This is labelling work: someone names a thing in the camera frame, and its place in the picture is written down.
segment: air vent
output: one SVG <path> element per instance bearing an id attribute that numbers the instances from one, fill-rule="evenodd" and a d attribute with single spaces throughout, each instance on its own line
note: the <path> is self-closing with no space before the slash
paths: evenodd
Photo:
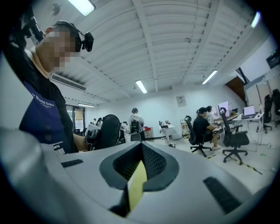
<path id="1" fill-rule="evenodd" d="M 81 85 L 81 84 L 79 84 L 77 82 L 74 82 L 74 81 L 72 81 L 70 79 L 67 79 L 65 77 L 62 77 L 62 76 L 60 76 L 58 74 L 54 74 L 53 73 L 51 80 L 54 80 L 56 82 L 62 83 L 62 84 L 67 85 L 67 86 L 71 86 L 71 87 L 73 87 L 75 89 L 78 89 L 78 90 L 81 90 L 81 91 L 85 91 L 86 90 L 85 86 L 83 86 L 83 85 Z"/>

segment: ceiling light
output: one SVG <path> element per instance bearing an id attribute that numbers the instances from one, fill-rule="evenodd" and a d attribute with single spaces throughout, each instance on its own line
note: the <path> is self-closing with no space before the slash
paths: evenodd
<path id="1" fill-rule="evenodd" d="M 253 19 L 253 22 L 251 23 L 251 26 L 253 28 L 258 24 L 260 18 L 261 18 L 261 13 L 260 12 L 256 12 L 255 17 Z"/>
<path id="2" fill-rule="evenodd" d="M 214 74 L 217 73 L 217 71 L 218 71 L 218 70 L 214 70 L 214 71 L 211 73 L 211 75 L 202 83 L 202 85 L 204 85 L 206 82 L 208 82 L 209 79 L 212 78 L 212 77 L 214 76 Z"/>
<path id="3" fill-rule="evenodd" d="M 74 5 L 84 16 L 89 15 L 96 7 L 89 0 L 68 0 Z"/>
<path id="4" fill-rule="evenodd" d="M 85 107 L 94 107 L 92 105 L 86 105 L 86 104 L 81 104 L 81 103 L 78 103 L 79 106 L 85 106 Z"/>
<path id="5" fill-rule="evenodd" d="M 137 80 L 136 84 L 139 86 L 139 88 L 142 90 L 143 93 L 147 93 L 147 90 L 145 89 L 145 87 L 143 86 L 141 80 Z"/>

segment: white floor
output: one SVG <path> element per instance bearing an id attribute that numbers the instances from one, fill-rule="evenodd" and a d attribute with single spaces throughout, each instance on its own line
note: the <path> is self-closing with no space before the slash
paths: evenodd
<path id="1" fill-rule="evenodd" d="M 278 170 L 280 164 L 280 126 L 275 128 L 273 122 L 269 125 L 273 127 L 272 130 L 268 129 L 267 134 L 263 133 L 262 136 L 262 145 L 258 146 L 256 152 L 256 144 L 254 140 L 257 140 L 258 134 L 256 133 L 257 123 L 250 122 L 247 125 L 247 122 L 243 122 L 242 131 L 248 131 L 248 138 L 250 139 L 250 144 L 246 146 L 242 146 L 239 148 L 240 150 L 247 150 L 248 155 L 245 156 L 244 153 L 240 153 L 240 157 L 244 164 L 247 164 L 251 167 L 254 167 L 257 171 L 261 172 L 262 174 L 254 171 L 252 168 L 247 167 L 246 165 L 239 165 L 239 162 L 236 162 L 233 159 L 228 158 L 227 162 L 224 163 L 225 155 L 222 154 L 223 149 L 231 149 L 230 147 L 225 147 L 223 145 L 223 136 L 221 135 L 220 139 L 218 140 L 218 144 L 222 146 L 221 149 L 215 151 L 205 150 L 204 153 L 207 157 L 211 157 L 207 159 L 211 161 L 228 173 L 236 177 L 240 180 L 253 194 L 256 193 L 261 188 L 268 186 L 273 181 L 273 178 Z M 166 144 L 166 140 L 153 140 L 155 143 L 159 144 Z M 184 150 L 187 152 L 191 152 L 188 139 L 181 139 L 181 140 L 174 140 L 171 141 L 176 143 L 176 148 L 174 150 Z M 204 146 L 212 146 L 211 143 L 205 143 Z"/>

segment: dark slot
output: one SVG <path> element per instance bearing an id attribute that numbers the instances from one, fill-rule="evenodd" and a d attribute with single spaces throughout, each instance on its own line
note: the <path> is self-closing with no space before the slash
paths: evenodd
<path id="1" fill-rule="evenodd" d="M 77 164 L 83 163 L 83 162 L 84 161 L 82 161 L 81 159 L 75 159 L 75 160 L 63 162 L 63 163 L 61 163 L 61 165 L 63 166 L 63 168 L 66 168 L 66 167 L 74 166 L 74 165 L 77 165 Z"/>
<path id="2" fill-rule="evenodd" d="M 226 214 L 241 205 L 216 178 L 208 177 L 203 182 Z"/>

